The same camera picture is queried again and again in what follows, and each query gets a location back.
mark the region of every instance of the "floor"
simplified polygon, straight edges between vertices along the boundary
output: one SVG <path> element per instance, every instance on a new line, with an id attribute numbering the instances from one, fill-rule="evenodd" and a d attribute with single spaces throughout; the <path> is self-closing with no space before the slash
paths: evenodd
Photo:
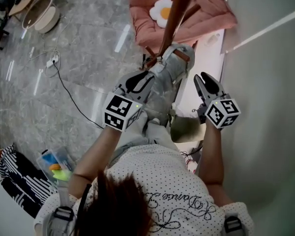
<path id="1" fill-rule="evenodd" d="M 47 78 L 42 72 L 51 52 L 28 62 L 33 47 L 32 57 L 54 48 L 68 25 L 57 45 L 60 74 L 81 111 L 99 124 L 107 92 L 142 62 L 132 28 L 127 32 L 128 0 L 54 0 L 54 4 L 61 19 L 52 31 L 42 36 L 29 29 L 24 35 L 21 24 L 11 18 L 5 27 L 10 35 L 0 51 L 0 146 L 15 142 L 32 162 L 46 148 L 60 146 L 76 160 L 101 132 L 78 112 L 58 76 Z M 118 51 L 122 35 L 126 38 Z M 51 68 L 46 74 L 54 72 Z"/>

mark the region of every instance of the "black and white striped cloth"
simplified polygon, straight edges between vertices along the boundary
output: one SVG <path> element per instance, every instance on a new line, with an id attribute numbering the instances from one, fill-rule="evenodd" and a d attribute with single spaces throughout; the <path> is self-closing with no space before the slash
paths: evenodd
<path id="1" fill-rule="evenodd" d="M 21 153 L 14 144 L 5 148 L 0 159 L 1 185 L 29 215 L 36 217 L 56 186 Z"/>

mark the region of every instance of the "pants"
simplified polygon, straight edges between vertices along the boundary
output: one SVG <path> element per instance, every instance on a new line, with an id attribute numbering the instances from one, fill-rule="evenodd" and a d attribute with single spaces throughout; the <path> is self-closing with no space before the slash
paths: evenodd
<path id="1" fill-rule="evenodd" d="M 110 167 L 118 161 L 118 159 L 127 151 L 127 149 L 134 146 L 159 144 L 166 148 L 179 151 L 164 126 L 149 121 L 147 123 L 147 130 L 144 136 L 143 128 L 147 120 L 148 115 L 146 112 L 142 112 L 139 118 L 134 123 L 132 123 L 125 132 L 122 133 L 116 150 L 110 160 Z"/>

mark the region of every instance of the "clear plastic bin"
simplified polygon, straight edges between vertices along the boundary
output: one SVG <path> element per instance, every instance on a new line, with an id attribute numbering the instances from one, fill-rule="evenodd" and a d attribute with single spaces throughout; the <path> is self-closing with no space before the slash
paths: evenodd
<path id="1" fill-rule="evenodd" d="M 49 170 L 49 167 L 52 164 L 58 163 L 61 166 L 61 170 L 67 176 L 68 180 L 70 179 L 70 176 L 72 175 L 75 168 L 75 163 L 69 156 L 65 147 L 48 150 L 39 158 L 37 158 L 36 161 L 47 179 L 54 184 L 57 184 L 58 179 L 54 178 L 54 173 Z"/>

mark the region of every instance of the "hair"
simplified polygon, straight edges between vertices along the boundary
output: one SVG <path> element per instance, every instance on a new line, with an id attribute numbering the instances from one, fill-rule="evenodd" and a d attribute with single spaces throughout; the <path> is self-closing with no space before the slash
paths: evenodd
<path id="1" fill-rule="evenodd" d="M 79 215 L 76 236 L 148 234 L 152 224 L 151 212 L 142 187 L 132 175 L 116 181 L 100 171 L 96 192 L 92 204 L 84 207 Z"/>

